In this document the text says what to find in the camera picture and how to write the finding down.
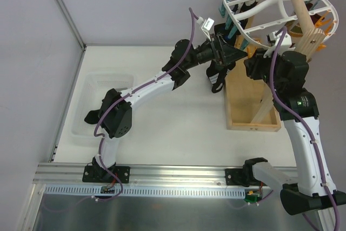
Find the black sock white stripes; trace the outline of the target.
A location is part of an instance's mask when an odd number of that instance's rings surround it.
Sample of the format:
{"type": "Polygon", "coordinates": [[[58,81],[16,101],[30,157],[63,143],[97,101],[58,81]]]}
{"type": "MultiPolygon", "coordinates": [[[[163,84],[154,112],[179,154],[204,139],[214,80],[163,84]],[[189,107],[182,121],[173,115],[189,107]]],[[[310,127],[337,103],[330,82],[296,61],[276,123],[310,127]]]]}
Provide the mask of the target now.
{"type": "Polygon", "coordinates": [[[101,110],[91,110],[84,118],[84,122],[90,125],[101,124],[100,119],[102,116],[103,112],[101,110]]]}

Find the black sock plain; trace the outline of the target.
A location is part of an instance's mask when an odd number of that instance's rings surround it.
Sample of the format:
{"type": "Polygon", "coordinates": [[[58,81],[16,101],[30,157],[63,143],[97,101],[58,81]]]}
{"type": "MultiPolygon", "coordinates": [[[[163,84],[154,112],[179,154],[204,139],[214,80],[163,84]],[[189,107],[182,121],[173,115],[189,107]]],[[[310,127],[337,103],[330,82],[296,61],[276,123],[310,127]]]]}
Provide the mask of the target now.
{"type": "Polygon", "coordinates": [[[216,49],[216,68],[225,69],[226,72],[232,70],[237,61],[237,48],[234,47],[235,37],[228,39],[229,29],[225,29],[225,23],[216,24],[214,26],[216,49]]]}

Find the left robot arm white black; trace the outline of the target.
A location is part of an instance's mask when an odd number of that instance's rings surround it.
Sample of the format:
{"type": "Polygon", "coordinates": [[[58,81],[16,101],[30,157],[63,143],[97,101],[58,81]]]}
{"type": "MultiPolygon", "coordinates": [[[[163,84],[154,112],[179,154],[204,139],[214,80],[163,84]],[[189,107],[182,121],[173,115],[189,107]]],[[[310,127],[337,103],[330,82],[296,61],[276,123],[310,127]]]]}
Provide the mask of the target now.
{"type": "Polygon", "coordinates": [[[189,78],[189,69],[210,62],[207,77],[212,84],[212,92],[222,90],[225,77],[236,65],[236,61],[245,58],[247,53],[229,44],[222,33],[212,34],[210,39],[197,47],[192,41],[182,39],[175,44],[170,59],[153,78],[139,86],[117,91],[108,90],[102,99],[101,107],[91,110],[84,122],[95,126],[94,136],[101,138],[97,154],[91,164],[85,166],[83,182],[128,183],[124,176],[129,167],[119,167],[115,154],[118,140],[132,127],[132,113],[150,99],[173,91],[182,86],[189,78]]]}

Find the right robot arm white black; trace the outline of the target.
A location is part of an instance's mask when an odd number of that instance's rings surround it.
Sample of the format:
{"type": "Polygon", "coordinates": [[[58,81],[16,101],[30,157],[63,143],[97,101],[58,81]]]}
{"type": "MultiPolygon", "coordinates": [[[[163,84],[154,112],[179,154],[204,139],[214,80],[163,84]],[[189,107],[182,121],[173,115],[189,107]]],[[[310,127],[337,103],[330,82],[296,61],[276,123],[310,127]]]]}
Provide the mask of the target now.
{"type": "Polygon", "coordinates": [[[305,55],[285,51],[267,56],[258,49],[244,65],[249,78],[263,80],[273,91],[274,107],[289,135],[297,167],[297,177],[290,178],[264,158],[249,159],[243,167],[244,182],[266,184],[279,194],[290,215],[344,205],[345,193],[336,188],[324,158],[316,99],[304,87],[309,70],[305,55]]]}

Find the wooden hanger stand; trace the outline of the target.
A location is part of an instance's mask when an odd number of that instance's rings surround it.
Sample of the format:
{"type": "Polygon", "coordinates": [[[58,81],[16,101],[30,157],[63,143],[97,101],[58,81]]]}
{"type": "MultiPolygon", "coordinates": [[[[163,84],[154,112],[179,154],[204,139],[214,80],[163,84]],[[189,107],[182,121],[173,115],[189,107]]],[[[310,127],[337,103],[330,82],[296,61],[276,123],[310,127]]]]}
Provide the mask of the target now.
{"type": "MultiPolygon", "coordinates": [[[[257,49],[247,45],[241,50],[252,56],[257,49]]],[[[229,130],[278,131],[281,127],[270,88],[246,76],[243,60],[225,79],[225,110],[229,130]]]]}

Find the white round clip hanger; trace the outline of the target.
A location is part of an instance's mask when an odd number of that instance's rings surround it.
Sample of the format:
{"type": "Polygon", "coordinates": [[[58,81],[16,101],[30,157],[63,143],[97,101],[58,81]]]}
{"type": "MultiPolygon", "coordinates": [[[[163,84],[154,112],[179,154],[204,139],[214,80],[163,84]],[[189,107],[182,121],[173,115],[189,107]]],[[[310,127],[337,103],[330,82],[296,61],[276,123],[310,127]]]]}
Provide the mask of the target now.
{"type": "Polygon", "coordinates": [[[329,0],[259,0],[255,7],[240,12],[246,1],[222,0],[220,9],[226,28],[231,28],[229,37],[239,32],[235,46],[240,49],[253,45],[268,50],[267,35],[287,27],[291,50],[311,57],[338,28],[338,13],[329,0]]]}

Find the black sport sock hanging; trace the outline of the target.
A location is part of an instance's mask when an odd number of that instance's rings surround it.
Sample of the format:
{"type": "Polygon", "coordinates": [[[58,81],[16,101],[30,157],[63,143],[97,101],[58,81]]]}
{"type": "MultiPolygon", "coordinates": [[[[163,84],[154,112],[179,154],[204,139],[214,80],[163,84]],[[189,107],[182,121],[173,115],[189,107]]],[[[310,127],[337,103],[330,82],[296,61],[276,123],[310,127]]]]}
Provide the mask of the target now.
{"type": "MultiPolygon", "coordinates": [[[[229,33],[231,28],[226,29],[226,24],[221,23],[214,26],[215,34],[221,33],[223,39],[230,45],[234,46],[237,40],[237,35],[234,34],[229,38],[229,33]]],[[[233,62],[227,66],[218,65],[215,61],[211,61],[209,67],[206,69],[206,75],[211,82],[211,91],[212,93],[218,93],[223,89],[225,85],[225,78],[228,73],[236,66],[236,63],[233,62]]]]}

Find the white plastic laundry basket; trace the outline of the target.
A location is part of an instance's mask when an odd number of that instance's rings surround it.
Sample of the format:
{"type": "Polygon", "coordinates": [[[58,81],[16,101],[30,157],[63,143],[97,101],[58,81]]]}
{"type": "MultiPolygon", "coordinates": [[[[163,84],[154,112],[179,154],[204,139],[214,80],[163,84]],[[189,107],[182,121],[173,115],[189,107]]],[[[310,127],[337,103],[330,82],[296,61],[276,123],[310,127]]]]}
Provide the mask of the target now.
{"type": "Polygon", "coordinates": [[[117,71],[92,71],[82,80],[82,86],[76,95],[71,110],[70,134],[77,142],[88,142],[94,139],[95,125],[84,122],[84,118],[91,110],[101,107],[102,99],[107,91],[114,88],[131,88],[134,86],[135,76],[117,71]]]}

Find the aluminium mounting rail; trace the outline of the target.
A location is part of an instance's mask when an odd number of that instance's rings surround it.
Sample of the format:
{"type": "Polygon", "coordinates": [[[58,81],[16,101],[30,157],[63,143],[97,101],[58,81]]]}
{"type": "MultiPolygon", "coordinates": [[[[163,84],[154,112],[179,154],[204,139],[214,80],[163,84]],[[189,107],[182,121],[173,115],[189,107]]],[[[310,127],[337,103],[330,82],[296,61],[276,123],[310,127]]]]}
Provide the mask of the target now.
{"type": "MultiPolygon", "coordinates": [[[[34,184],[83,184],[83,177],[90,173],[84,163],[40,163],[34,174],[34,184]]],[[[227,169],[241,166],[166,166],[130,164],[125,186],[139,187],[198,187],[221,188],[227,185],[227,169]]]]}

